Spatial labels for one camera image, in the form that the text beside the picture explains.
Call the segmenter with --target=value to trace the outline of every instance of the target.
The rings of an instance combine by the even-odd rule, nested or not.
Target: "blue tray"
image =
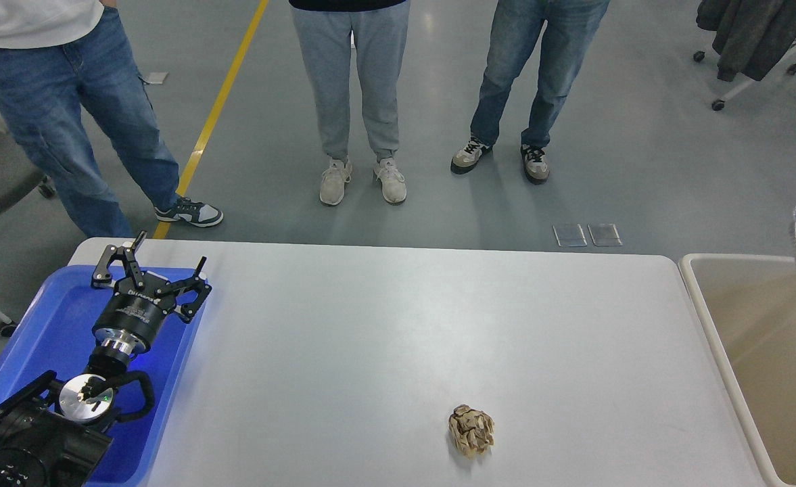
[[[193,269],[150,270],[170,281],[193,274]],[[40,287],[0,355],[0,403],[46,370],[57,372],[60,380],[70,379],[85,370],[95,345],[91,327],[112,296],[110,289],[92,289],[92,272],[94,266],[65,267],[50,275]],[[120,267],[113,267],[112,272],[116,277],[123,275]],[[192,299],[182,298],[179,302]],[[154,409],[142,419],[117,423],[108,431],[113,437],[112,446],[87,485],[135,487],[146,476],[157,454],[175,386],[204,309],[205,306],[190,324],[170,315],[151,351],[130,363],[129,370],[142,370],[151,377]],[[117,395],[116,404],[125,413],[138,411],[143,403],[135,384],[123,386]]]

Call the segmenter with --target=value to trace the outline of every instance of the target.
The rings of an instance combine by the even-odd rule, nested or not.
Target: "shoelace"
[[[528,150],[525,154],[527,154],[528,164],[545,164],[545,161],[542,160],[545,152],[543,152],[542,149],[534,147]]]
[[[333,165],[329,166],[328,169],[323,171],[323,180],[332,179],[332,178],[341,179],[343,180],[343,182],[348,183],[349,180],[352,178],[352,175],[346,175],[345,178],[345,176],[343,175],[343,169],[341,169],[341,167],[339,166]]]
[[[205,203],[196,203],[191,201],[190,198],[181,197],[172,209],[175,210],[176,213],[196,213],[205,205]]]
[[[385,181],[386,179],[397,179],[401,183],[404,182],[404,175],[400,173],[395,164],[384,164],[377,172],[377,179]]]
[[[472,154],[476,149],[481,149],[483,146],[484,144],[479,139],[470,139],[463,151],[467,152],[467,154]]]

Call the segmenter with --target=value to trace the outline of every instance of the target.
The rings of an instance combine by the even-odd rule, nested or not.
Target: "light gray sweatpants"
[[[323,151],[346,161],[349,74],[354,34],[361,117],[377,160],[398,150],[398,75],[406,46],[410,0],[367,12],[292,9],[304,65],[317,103]]]

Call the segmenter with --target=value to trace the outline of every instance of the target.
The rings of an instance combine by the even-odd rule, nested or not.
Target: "white t-shirt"
[[[0,47],[71,43],[91,32],[101,15],[98,0],[0,0]]]

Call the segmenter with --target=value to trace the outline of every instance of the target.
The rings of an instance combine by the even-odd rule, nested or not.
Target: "blue jeans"
[[[540,47],[539,80],[530,126],[521,144],[546,147],[571,84],[610,0],[499,0],[491,25],[488,67],[469,132],[485,145],[500,136],[500,117],[512,82],[530,58],[547,22]]]
[[[323,151],[346,161],[349,142],[350,33],[355,34],[361,118],[377,160],[398,150],[398,75],[410,0],[364,12],[292,9],[302,58],[317,103]]]
[[[28,158],[57,188],[88,237],[132,237],[82,124],[82,107],[157,208],[178,198],[179,166],[160,138],[118,10],[104,9],[79,40],[40,49],[0,49],[0,113]]]

